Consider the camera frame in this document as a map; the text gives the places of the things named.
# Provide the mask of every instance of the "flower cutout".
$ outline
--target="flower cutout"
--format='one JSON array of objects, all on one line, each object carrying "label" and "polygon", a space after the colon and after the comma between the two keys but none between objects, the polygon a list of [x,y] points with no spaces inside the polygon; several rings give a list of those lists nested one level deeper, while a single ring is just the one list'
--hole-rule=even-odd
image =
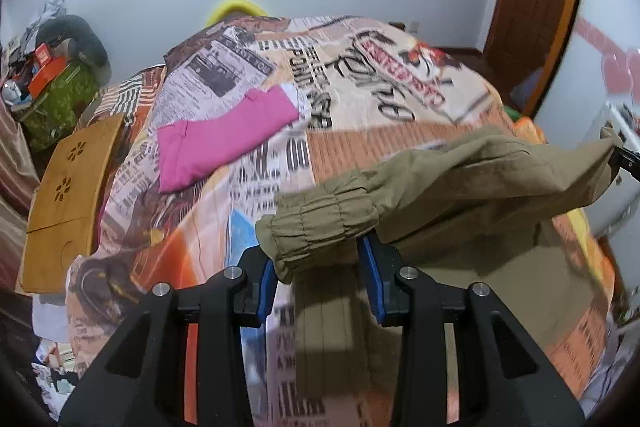
[{"label": "flower cutout", "polygon": [[56,187],[56,197],[54,201],[62,201],[65,194],[71,190],[71,178],[62,178],[62,183]]},{"label": "flower cutout", "polygon": [[76,156],[81,155],[84,152],[85,143],[86,142],[78,142],[78,145],[76,145],[75,147],[73,147],[73,149],[71,149],[71,152],[69,153],[69,156],[66,157],[66,159],[72,162],[73,160],[76,159]]}]

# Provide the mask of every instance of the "silver bolt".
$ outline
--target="silver bolt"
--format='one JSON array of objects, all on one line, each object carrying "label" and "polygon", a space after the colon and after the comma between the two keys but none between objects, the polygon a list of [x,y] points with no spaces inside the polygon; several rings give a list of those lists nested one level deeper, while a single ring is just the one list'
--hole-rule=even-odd
[{"label": "silver bolt", "polygon": [[154,293],[154,295],[157,295],[158,297],[162,297],[163,295],[167,295],[170,289],[171,289],[171,286],[169,286],[168,283],[159,282],[154,286],[152,292]]},{"label": "silver bolt", "polygon": [[491,293],[491,288],[489,288],[489,286],[487,286],[483,282],[475,283],[473,286],[471,286],[471,289],[479,297],[486,297],[487,295],[489,295],[489,293]]},{"label": "silver bolt", "polygon": [[407,279],[408,281],[418,277],[418,270],[413,266],[402,266],[399,273],[400,277]]},{"label": "silver bolt", "polygon": [[227,279],[237,279],[242,275],[242,268],[239,266],[227,266],[223,274]]}]

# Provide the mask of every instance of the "newspaper print fabric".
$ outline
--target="newspaper print fabric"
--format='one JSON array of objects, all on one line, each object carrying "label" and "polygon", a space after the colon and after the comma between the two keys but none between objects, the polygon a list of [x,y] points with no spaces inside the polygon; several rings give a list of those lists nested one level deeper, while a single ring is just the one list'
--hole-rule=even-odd
[{"label": "newspaper print fabric", "polygon": [[[277,192],[302,190],[484,124],[512,129],[478,74],[409,34],[366,18],[240,17],[197,33],[169,51],[165,63],[166,79],[153,110],[115,173],[97,251],[70,268],[66,304],[80,373],[155,283],[177,288],[203,283],[236,262],[255,244],[255,221],[274,212]],[[290,86],[299,121],[207,180],[159,193],[160,126],[219,116],[248,89],[275,84]],[[308,400],[296,394],[293,321],[290,288],[279,285],[266,326],[243,332],[255,424],[388,423],[390,396]],[[195,422],[191,333],[185,419]],[[599,344],[593,344],[597,351]]]}]

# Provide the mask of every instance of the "bedspread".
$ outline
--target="bedspread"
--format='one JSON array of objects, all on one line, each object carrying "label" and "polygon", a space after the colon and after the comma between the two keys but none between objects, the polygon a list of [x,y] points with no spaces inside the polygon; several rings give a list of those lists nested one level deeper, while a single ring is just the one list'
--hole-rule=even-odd
[{"label": "bedspread", "polygon": [[[254,223],[274,212],[277,192],[301,190],[484,124],[540,139],[526,123],[514,128],[478,74],[367,18],[241,17],[197,33],[169,51],[165,63],[161,88],[164,68],[147,70],[143,77],[156,79],[150,97],[155,100],[152,108],[136,113],[108,180],[97,250],[70,268],[66,304],[80,373],[155,283],[181,288],[205,282],[256,245]],[[160,126],[219,116],[248,89],[285,83],[298,94],[299,121],[208,179],[160,194]],[[90,107],[85,120],[118,112],[117,93],[110,97]],[[120,109],[126,101],[123,95]],[[584,216],[574,212],[554,220],[567,262],[588,265],[605,290],[595,292],[573,330],[545,350],[579,395],[604,347],[612,283]],[[293,322],[291,291],[279,285],[266,326],[242,332],[255,424],[384,425],[390,404],[384,393],[296,396]],[[186,419],[195,422],[193,333],[185,393]]]}]

